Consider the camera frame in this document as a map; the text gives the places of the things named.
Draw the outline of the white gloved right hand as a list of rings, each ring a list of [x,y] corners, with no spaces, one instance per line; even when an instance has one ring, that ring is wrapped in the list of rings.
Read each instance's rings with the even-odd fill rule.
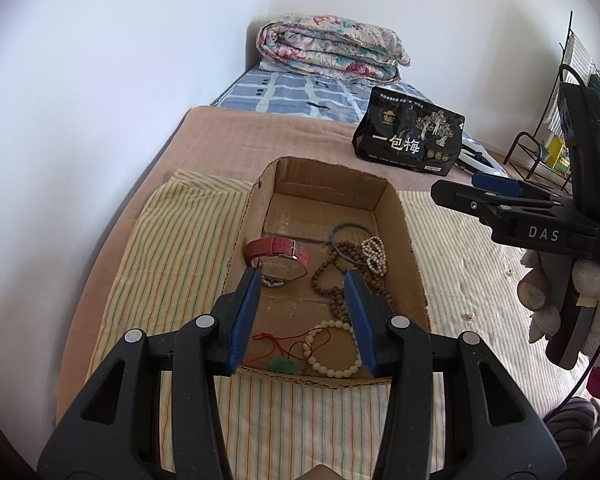
[[[518,282],[517,296],[531,312],[529,341],[556,336],[562,304],[572,299],[585,316],[584,326],[577,330],[582,337],[579,352],[600,367],[600,264],[534,250],[524,253],[521,264],[528,272]]]

